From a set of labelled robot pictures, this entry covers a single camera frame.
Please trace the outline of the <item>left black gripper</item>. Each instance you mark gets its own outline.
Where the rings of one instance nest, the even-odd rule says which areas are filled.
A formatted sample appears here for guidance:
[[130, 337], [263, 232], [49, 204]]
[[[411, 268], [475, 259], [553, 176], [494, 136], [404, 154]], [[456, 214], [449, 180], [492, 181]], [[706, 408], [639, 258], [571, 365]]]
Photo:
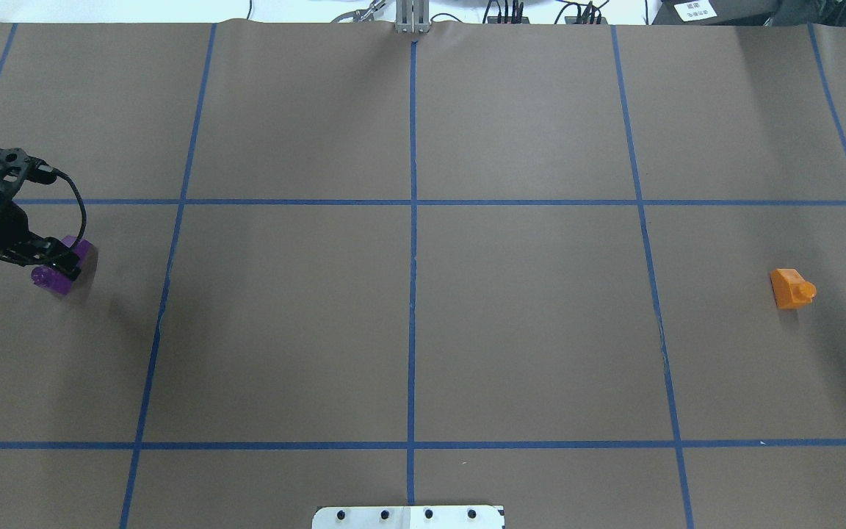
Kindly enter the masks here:
[[58, 170], [22, 148], [0, 148], [0, 260], [20, 267], [42, 265], [54, 281], [77, 281], [83, 257], [70, 251], [58, 257], [58, 241], [39, 237], [28, 228], [26, 212], [13, 198], [25, 181], [53, 184]]

